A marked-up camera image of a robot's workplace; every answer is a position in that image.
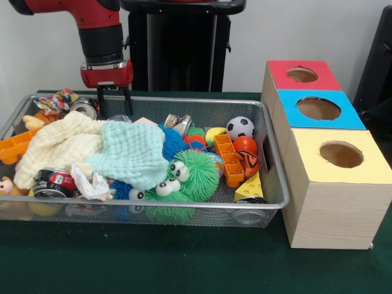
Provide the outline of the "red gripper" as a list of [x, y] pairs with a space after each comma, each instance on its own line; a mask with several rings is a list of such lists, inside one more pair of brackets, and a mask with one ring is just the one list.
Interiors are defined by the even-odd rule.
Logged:
[[124, 108], [127, 116], [132, 116], [132, 101], [129, 85], [134, 77], [134, 68], [131, 60], [123, 60], [115, 64], [93, 66], [87, 63], [81, 65], [81, 78], [87, 88], [97, 88], [100, 115], [106, 118], [106, 103], [104, 88], [122, 88], [124, 93]]

